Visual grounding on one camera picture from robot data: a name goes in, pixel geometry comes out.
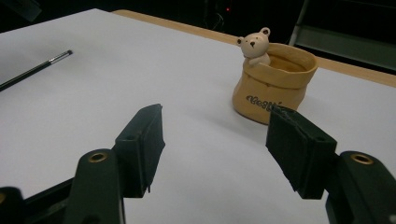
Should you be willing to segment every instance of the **bear head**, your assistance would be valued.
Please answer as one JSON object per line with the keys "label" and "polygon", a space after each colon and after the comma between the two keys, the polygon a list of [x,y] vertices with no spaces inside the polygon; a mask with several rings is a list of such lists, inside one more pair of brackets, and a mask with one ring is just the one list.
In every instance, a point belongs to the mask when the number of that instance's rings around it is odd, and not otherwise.
{"label": "bear head", "polygon": [[245,37],[238,37],[237,45],[241,47],[244,56],[247,58],[258,58],[263,56],[269,47],[268,36],[270,29],[262,28],[258,33],[250,34]]}

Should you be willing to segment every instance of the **bear ear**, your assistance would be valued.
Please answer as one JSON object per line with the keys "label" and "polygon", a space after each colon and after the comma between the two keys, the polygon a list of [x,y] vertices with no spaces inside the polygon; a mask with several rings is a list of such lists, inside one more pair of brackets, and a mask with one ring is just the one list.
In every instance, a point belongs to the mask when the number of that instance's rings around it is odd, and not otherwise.
{"label": "bear ear", "polygon": [[244,37],[239,36],[238,39],[236,40],[236,45],[241,46],[242,40],[244,39]]}
{"label": "bear ear", "polygon": [[262,28],[262,29],[260,30],[260,33],[263,33],[263,34],[269,36],[269,35],[271,34],[271,31],[270,31],[270,28],[264,27],[264,28]]}

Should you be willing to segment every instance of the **ceramic pot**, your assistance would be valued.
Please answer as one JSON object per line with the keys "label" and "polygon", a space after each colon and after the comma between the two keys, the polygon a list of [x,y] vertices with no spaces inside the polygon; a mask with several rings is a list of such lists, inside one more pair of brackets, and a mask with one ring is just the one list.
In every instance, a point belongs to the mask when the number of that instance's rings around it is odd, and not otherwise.
{"label": "ceramic pot", "polygon": [[306,87],[318,68],[315,55],[292,46],[270,43],[271,63],[243,63],[233,91],[233,107],[241,115],[268,124],[272,105],[293,110],[303,101]]}

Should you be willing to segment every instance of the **bear figurine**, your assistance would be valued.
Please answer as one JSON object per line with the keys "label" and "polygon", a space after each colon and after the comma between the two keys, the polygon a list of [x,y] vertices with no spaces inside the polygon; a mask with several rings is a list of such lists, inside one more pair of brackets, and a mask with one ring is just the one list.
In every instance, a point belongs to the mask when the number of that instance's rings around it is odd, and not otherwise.
{"label": "bear figurine", "polygon": [[270,29],[264,27],[258,33],[250,34],[245,37],[238,37],[237,45],[241,47],[245,58],[249,59],[248,63],[250,65],[255,65],[257,63],[269,65],[271,63],[271,59],[267,54],[269,35]]}

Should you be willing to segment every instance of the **white table surface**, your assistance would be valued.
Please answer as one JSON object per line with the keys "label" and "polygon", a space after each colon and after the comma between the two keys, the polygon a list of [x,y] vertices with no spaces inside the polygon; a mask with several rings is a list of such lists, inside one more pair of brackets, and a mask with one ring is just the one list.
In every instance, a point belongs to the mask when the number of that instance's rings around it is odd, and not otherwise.
{"label": "white table surface", "polygon": [[[32,196],[74,176],[142,107],[163,105],[166,147],[151,193],[127,223],[328,223],[292,191],[265,147],[267,126],[233,111],[237,46],[97,9],[0,34],[0,82],[74,54],[0,92],[0,186]],[[298,111],[396,174],[396,89],[318,69]]]}

